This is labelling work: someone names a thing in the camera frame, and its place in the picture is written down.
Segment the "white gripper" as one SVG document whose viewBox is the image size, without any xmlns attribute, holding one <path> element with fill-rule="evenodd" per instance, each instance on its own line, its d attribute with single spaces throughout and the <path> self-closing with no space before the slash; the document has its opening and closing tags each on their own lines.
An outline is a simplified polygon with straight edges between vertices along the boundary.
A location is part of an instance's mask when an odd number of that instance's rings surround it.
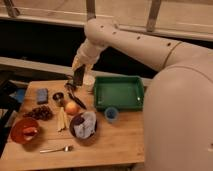
<svg viewBox="0 0 213 171">
<path fill-rule="evenodd" d="M 82 65 L 85 66 L 85 73 L 88 74 L 99 58 L 100 54 L 106 49 L 105 46 L 97 45 L 86 39 L 77 50 L 77 54 L 72 62 L 72 71 L 76 71 Z"/>
</svg>

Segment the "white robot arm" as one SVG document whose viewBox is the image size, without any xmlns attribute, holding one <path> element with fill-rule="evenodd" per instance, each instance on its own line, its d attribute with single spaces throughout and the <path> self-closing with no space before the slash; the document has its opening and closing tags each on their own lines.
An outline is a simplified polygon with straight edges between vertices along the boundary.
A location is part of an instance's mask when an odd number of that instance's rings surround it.
<svg viewBox="0 0 213 171">
<path fill-rule="evenodd" d="M 92 66 L 111 46 L 157 72 L 144 97 L 146 171 L 213 171 L 213 50 L 110 20 L 91 19 L 84 33 L 73 68 Z"/>
</svg>

